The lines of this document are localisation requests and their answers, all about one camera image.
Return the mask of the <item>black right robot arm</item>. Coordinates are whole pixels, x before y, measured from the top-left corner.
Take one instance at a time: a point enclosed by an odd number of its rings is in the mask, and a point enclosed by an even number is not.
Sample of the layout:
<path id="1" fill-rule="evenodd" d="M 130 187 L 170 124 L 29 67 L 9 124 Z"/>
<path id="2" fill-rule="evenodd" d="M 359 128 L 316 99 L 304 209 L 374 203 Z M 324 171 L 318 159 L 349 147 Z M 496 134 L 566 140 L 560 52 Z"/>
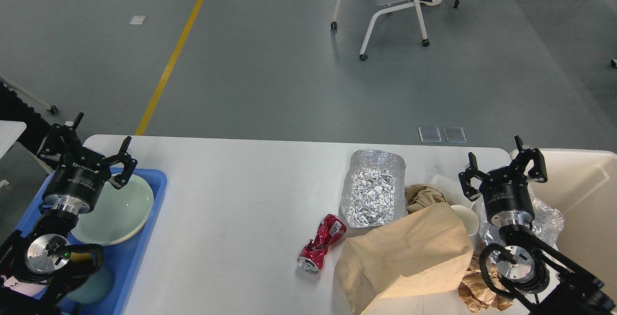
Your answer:
<path id="1" fill-rule="evenodd" d="M 602 291 L 604 282 L 533 232 L 536 215 L 527 186 L 548 181 L 546 161 L 520 136 L 515 143 L 510 164 L 483 172 L 469 152 L 469 164 L 458 175 L 465 197 L 483 200 L 486 221 L 500 236 L 481 251 L 481 277 L 488 289 L 518 300 L 531 315 L 610 315 L 616 304 Z"/>

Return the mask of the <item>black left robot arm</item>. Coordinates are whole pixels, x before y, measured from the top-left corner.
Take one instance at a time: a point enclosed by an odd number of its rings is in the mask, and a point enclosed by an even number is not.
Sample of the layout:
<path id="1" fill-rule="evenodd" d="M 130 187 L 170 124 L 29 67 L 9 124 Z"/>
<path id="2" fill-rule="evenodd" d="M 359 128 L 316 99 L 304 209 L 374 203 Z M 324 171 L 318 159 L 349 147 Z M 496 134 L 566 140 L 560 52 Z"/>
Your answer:
<path id="1" fill-rule="evenodd" d="M 103 247 L 97 243 L 72 245 L 68 236 L 79 215 L 92 212 L 105 183 L 120 189 L 128 183 L 137 160 L 128 153 L 126 137 L 116 155 L 106 157 L 86 148 L 77 136 L 83 113 L 71 125 L 53 124 L 37 156 L 57 164 L 42 195 L 41 212 L 27 236 L 15 230 L 1 245 L 1 269 L 18 282 L 46 287 L 34 298 L 1 286 L 3 315 L 59 315 L 59 303 L 74 284 L 101 270 Z"/>

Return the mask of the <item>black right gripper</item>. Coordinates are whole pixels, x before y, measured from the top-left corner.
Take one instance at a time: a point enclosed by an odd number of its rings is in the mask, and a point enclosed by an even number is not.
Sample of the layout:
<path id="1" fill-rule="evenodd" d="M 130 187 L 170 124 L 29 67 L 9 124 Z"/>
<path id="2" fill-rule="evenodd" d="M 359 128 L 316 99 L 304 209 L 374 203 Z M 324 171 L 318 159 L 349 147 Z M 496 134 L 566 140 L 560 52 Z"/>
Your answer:
<path id="1" fill-rule="evenodd" d="M 529 225 L 535 215 L 527 183 L 546 183 L 548 171 L 544 155 L 538 148 L 523 144 L 515 135 L 517 154 L 509 164 L 509 171 L 485 173 L 478 168 L 476 155 L 469 152 L 469 165 L 458 174 L 463 194 L 475 202 L 481 194 L 487 221 L 492 225 Z M 472 179 L 481 182 L 481 191 L 475 188 Z"/>

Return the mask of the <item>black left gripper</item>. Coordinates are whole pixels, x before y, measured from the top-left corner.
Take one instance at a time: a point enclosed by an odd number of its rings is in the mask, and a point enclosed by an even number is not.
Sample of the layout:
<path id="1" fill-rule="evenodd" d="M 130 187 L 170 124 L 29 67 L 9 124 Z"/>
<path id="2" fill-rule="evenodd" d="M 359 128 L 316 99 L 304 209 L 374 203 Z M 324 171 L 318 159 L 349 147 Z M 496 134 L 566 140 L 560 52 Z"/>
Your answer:
<path id="1" fill-rule="evenodd" d="M 84 113 L 80 112 L 73 121 L 66 124 L 53 124 L 44 137 L 37 157 L 58 166 L 53 173 L 42 199 L 48 206 L 72 204 L 79 214 L 89 213 L 104 187 L 121 189 L 126 186 L 137 166 L 137 160 L 128 153 L 132 137 L 127 136 L 116 155 L 105 157 L 91 149 L 83 149 L 76 130 Z M 112 175 L 110 167 L 123 166 L 121 173 Z"/>

